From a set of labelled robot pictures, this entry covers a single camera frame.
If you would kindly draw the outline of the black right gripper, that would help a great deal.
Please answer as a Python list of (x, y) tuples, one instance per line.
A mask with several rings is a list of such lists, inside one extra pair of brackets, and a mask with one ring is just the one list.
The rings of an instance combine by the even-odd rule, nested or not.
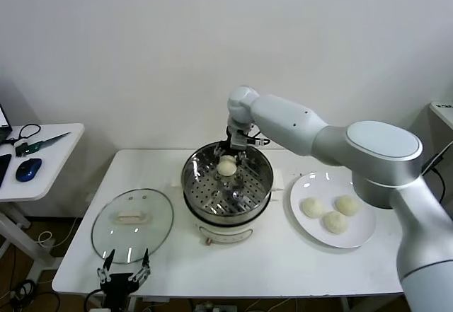
[(219, 162), (220, 157), (224, 155), (235, 156), (236, 165), (246, 167), (248, 165), (248, 155), (246, 148), (248, 146), (247, 138), (241, 130), (226, 129), (226, 139), (217, 143), (213, 150), (214, 160)]

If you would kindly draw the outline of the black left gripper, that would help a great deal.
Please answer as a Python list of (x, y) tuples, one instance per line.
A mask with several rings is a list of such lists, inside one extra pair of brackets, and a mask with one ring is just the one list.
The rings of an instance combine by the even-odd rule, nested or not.
[(119, 273), (110, 275), (110, 267), (113, 263), (115, 249), (111, 250), (108, 257), (104, 260), (103, 266), (97, 269), (101, 291), (105, 298), (103, 307), (126, 307), (127, 298), (131, 293), (136, 292), (137, 283), (144, 282), (151, 274), (149, 261), (149, 249), (147, 248), (142, 258), (139, 270), (132, 273)]

